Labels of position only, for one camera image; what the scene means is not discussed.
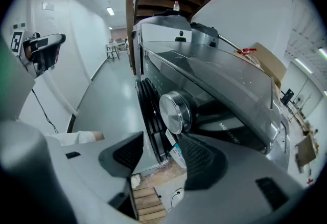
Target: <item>fluorescent ceiling light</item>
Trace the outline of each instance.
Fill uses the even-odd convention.
[[[112,10],[112,7],[107,8],[107,10],[108,10],[108,12],[109,12],[109,14],[110,14],[111,16],[114,15],[114,12],[113,12],[113,10]]]
[[[327,59],[327,53],[323,49],[319,49],[319,52]]]
[[[298,63],[300,63],[302,66],[303,66],[303,68],[305,68],[310,74],[312,74],[312,71],[310,70],[310,69],[308,69],[307,67],[306,67],[306,65],[304,65],[301,61],[299,61],[297,58],[295,59]]]

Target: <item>door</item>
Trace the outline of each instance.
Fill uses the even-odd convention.
[[[33,23],[41,36],[54,33],[66,35],[66,42],[61,46],[58,62],[49,73],[63,97],[77,109],[90,79],[86,75],[84,63],[75,44],[70,16],[69,0],[33,0]],[[42,3],[48,3],[49,9],[42,9]]]

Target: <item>plastic bottle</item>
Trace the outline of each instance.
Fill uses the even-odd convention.
[[[174,10],[179,11],[179,4],[178,4],[178,1],[175,1],[175,4],[174,4]]]

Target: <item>label sticker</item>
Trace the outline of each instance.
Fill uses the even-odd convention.
[[[172,144],[172,146],[174,146],[176,144],[176,141],[168,129],[166,130],[166,136],[167,136],[170,144]]]

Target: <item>wooden pallet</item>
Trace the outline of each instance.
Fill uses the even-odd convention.
[[[160,198],[154,188],[148,188],[145,180],[133,190],[133,194],[140,222],[158,224],[165,218],[166,210]]]

